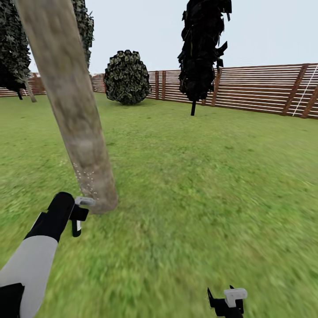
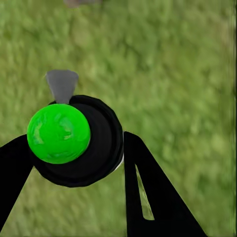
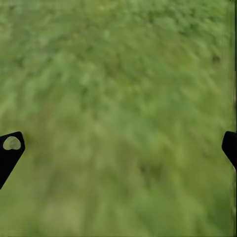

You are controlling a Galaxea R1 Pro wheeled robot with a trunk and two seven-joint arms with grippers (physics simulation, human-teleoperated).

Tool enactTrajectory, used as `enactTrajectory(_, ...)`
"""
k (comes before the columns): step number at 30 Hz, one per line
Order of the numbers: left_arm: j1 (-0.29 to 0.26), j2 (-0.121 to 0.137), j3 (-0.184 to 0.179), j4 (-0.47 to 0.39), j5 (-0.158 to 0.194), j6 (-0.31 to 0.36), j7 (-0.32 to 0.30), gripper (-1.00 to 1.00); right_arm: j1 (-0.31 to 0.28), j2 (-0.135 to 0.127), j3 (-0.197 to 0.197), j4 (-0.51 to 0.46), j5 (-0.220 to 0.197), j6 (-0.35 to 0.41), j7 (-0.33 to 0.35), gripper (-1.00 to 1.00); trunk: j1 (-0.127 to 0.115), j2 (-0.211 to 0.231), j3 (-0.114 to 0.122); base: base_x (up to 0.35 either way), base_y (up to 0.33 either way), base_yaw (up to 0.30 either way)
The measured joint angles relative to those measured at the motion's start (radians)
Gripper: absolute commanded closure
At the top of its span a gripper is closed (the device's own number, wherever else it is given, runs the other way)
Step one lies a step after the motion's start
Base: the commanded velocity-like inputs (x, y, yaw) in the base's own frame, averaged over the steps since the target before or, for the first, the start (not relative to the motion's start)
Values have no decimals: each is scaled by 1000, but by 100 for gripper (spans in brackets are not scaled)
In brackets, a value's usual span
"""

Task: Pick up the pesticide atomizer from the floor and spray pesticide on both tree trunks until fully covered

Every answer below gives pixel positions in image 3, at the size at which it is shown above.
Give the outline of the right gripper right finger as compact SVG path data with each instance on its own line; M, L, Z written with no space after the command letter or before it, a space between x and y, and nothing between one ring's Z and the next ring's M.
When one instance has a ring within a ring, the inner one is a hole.
M237 170L237 133L231 131L225 132L222 150Z

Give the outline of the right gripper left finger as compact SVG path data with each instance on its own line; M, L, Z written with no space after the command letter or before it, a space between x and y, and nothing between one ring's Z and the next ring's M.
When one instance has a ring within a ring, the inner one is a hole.
M25 151L20 131L0 137L0 190Z

